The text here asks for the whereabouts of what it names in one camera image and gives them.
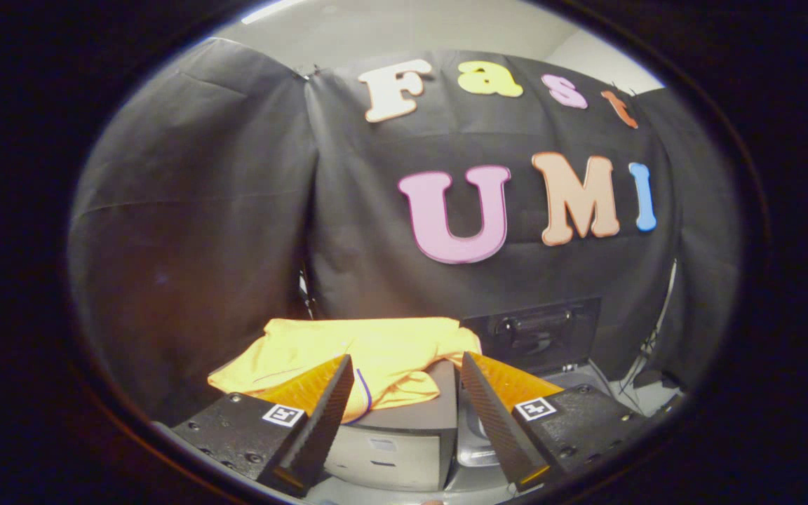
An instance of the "yellow shirt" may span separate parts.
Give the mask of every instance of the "yellow shirt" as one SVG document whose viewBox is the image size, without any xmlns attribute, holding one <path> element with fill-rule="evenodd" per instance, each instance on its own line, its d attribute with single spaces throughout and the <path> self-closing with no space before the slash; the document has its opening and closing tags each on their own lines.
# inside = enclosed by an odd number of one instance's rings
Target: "yellow shirt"
<svg viewBox="0 0 808 505">
<path fill-rule="evenodd" d="M 439 359 L 461 367 L 463 351 L 481 354 L 475 333 L 445 317 L 293 321 L 273 319 L 265 335 L 208 383 L 225 393 L 257 396 L 263 390 L 350 354 L 355 386 L 342 422 L 369 409 L 427 402 L 439 394 L 424 368 Z"/>
</svg>

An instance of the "black cloth backdrop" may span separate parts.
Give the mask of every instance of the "black cloth backdrop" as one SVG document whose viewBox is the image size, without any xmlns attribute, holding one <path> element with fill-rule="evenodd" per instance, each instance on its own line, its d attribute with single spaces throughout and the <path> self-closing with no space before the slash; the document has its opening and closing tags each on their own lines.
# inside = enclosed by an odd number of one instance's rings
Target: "black cloth backdrop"
<svg viewBox="0 0 808 505">
<path fill-rule="evenodd" d="M 367 122 L 359 74 L 416 58 L 432 66 L 416 111 Z M 468 60 L 507 67 L 523 95 L 461 89 L 457 66 Z M 589 107 L 556 102 L 543 74 L 569 79 Z M 620 121 L 603 90 L 628 105 L 638 129 Z M 148 80 L 90 156 L 69 237 L 81 322 L 116 383 L 167 423 L 215 397 L 206 374 L 267 320 L 305 317 L 296 297 L 302 260 L 318 316 L 332 319 L 463 319 L 599 297 L 591 357 L 614 379 L 651 335 L 679 257 L 682 284 L 649 368 L 694 368 L 725 325 L 740 261 L 712 239 L 740 243 L 740 228 L 722 223 L 734 211 L 725 204 L 727 160 L 699 128 L 680 127 L 689 116 L 665 93 L 629 96 L 565 68 L 471 51 L 385 55 L 305 80 L 253 49 L 209 39 Z M 547 197 L 530 160 L 543 151 L 564 154 L 580 179 L 589 156 L 612 161 L 616 236 L 541 242 Z M 650 168 L 651 232 L 635 227 L 631 162 Z M 464 173 L 481 164 L 511 171 L 504 246 L 461 265 L 423 255 L 398 181 L 449 173 L 450 229 L 471 236 L 481 218 Z"/>
</svg>

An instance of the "letter u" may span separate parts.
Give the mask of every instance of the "letter u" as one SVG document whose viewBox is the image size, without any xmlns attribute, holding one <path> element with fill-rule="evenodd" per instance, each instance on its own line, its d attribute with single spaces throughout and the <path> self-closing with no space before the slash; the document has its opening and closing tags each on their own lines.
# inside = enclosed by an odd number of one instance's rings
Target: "letter u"
<svg viewBox="0 0 808 505">
<path fill-rule="evenodd" d="M 497 253 L 507 237 L 504 183 L 510 180 L 510 170 L 477 166 L 467 170 L 466 180 L 478 187 L 482 212 L 482 229 L 469 238 L 453 236 L 448 227 L 445 190 L 451 187 L 451 176 L 444 172 L 415 173 L 398 183 L 398 189 L 410 201 L 417 247 L 437 262 L 480 262 Z"/>
</svg>

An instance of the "foam letter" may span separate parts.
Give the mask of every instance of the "foam letter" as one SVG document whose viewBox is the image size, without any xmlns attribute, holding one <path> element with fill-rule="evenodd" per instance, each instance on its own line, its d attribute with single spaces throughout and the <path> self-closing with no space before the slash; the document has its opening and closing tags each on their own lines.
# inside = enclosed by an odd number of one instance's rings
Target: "foam letter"
<svg viewBox="0 0 808 505">
<path fill-rule="evenodd" d="M 411 60 L 360 74 L 357 80 L 366 83 L 372 105 L 366 112 L 366 121 L 378 123 L 416 111 L 417 103 L 405 100 L 401 91 L 406 90 L 413 96 L 422 95 L 423 80 L 418 74 L 430 71 L 432 66 L 426 60 Z"/>
<path fill-rule="evenodd" d="M 575 84 L 570 83 L 565 77 L 545 74 L 541 76 L 541 82 L 551 90 L 551 96 L 554 97 L 554 100 L 562 103 L 562 105 L 574 107 L 575 109 L 588 108 L 588 100 L 584 99 L 584 96 L 581 96 L 581 93 L 575 90 Z"/>
<path fill-rule="evenodd" d="M 622 122 L 631 126 L 632 128 L 638 127 L 638 122 L 635 121 L 635 119 L 632 119 L 631 116 L 628 115 L 628 112 L 626 112 L 625 102 L 622 102 L 622 100 L 616 98 L 616 95 L 613 95 L 611 90 L 604 90 L 604 92 L 600 92 L 600 96 L 603 96 L 603 98 L 610 101 L 610 105 L 613 106 L 613 109 L 616 111 L 616 115 L 619 115 Z"/>
<path fill-rule="evenodd" d="M 649 232 L 657 227 L 654 199 L 650 196 L 650 170 L 645 164 L 629 163 L 628 171 L 635 178 L 635 189 L 638 191 L 638 220 L 635 224 L 642 232 Z"/>
<path fill-rule="evenodd" d="M 482 229 L 469 238 L 453 236 L 448 228 L 445 190 L 451 187 L 451 176 L 444 172 L 415 173 L 398 183 L 398 189 L 410 200 L 417 247 L 437 262 L 480 262 L 497 253 L 507 237 L 504 183 L 510 180 L 510 170 L 477 166 L 467 171 L 466 180 L 478 187 L 482 211 Z"/>
<path fill-rule="evenodd" d="M 619 233 L 616 202 L 613 201 L 613 165 L 609 159 L 603 156 L 588 158 L 584 184 L 578 180 L 563 154 L 535 154 L 532 165 L 544 175 L 544 185 L 548 189 L 548 227 L 541 233 L 542 242 L 559 245 L 572 240 L 573 231 L 565 213 L 567 208 L 580 237 L 584 238 L 588 233 L 589 224 L 594 236 Z"/>
<path fill-rule="evenodd" d="M 457 67 L 461 74 L 457 83 L 476 95 L 519 96 L 523 87 L 513 82 L 513 75 L 505 67 L 488 61 L 465 61 Z"/>
</svg>

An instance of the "blue letter i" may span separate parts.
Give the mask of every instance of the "blue letter i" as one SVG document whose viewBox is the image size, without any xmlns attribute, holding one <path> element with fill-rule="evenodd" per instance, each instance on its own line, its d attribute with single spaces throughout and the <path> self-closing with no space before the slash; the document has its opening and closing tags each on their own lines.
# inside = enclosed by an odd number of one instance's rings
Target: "blue letter i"
<svg viewBox="0 0 808 505">
<path fill-rule="evenodd" d="M 650 196 L 650 170 L 645 164 L 629 163 L 628 171 L 635 178 L 635 189 L 638 191 L 638 220 L 635 224 L 642 232 L 649 232 L 657 227 L 654 201 Z"/>
</svg>

